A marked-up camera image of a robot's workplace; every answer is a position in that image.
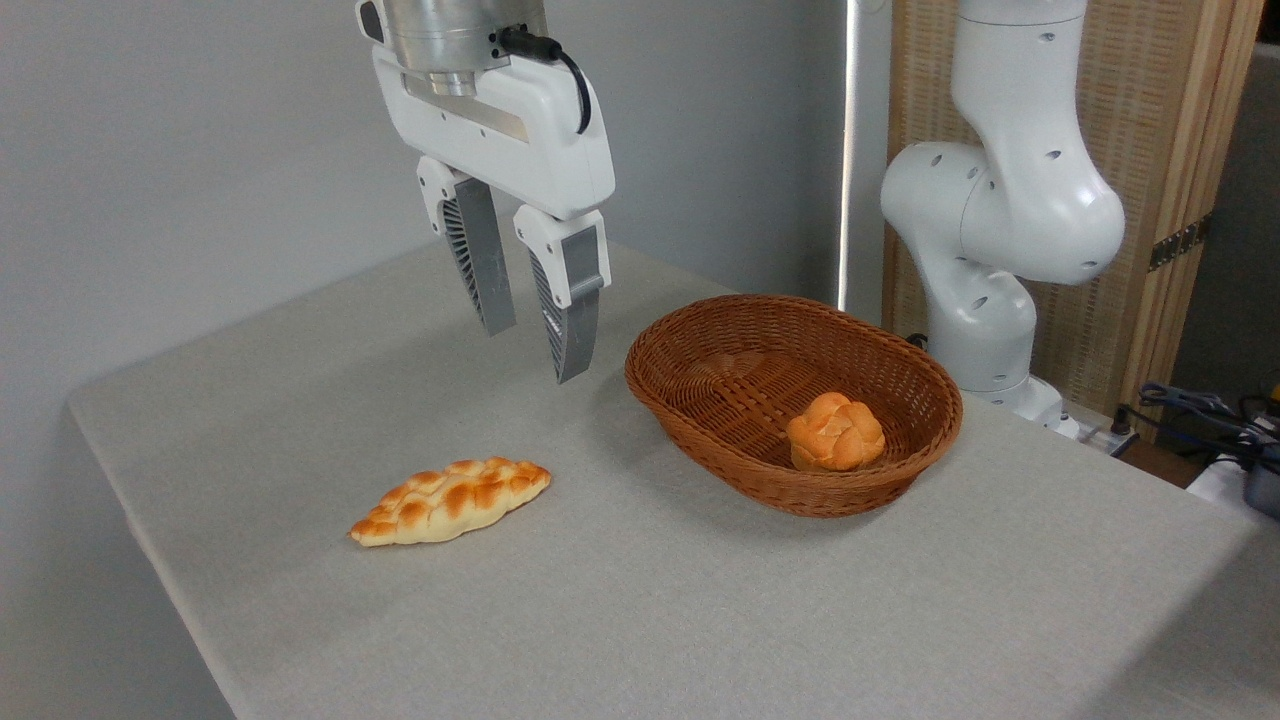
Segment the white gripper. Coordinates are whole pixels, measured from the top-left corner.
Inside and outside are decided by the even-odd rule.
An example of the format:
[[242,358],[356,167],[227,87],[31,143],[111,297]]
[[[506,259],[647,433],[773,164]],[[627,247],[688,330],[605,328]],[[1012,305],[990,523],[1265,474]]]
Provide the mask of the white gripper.
[[600,292],[611,284],[604,220],[593,211],[616,188],[602,114],[594,111],[579,133],[570,70],[520,56],[480,74],[468,97],[433,94],[381,45],[372,46],[372,64],[393,126],[424,155],[416,173],[431,228],[451,250],[484,331],[494,336],[516,324],[493,186],[531,205],[516,211],[515,229],[530,256],[556,379],[582,374],[595,348]]

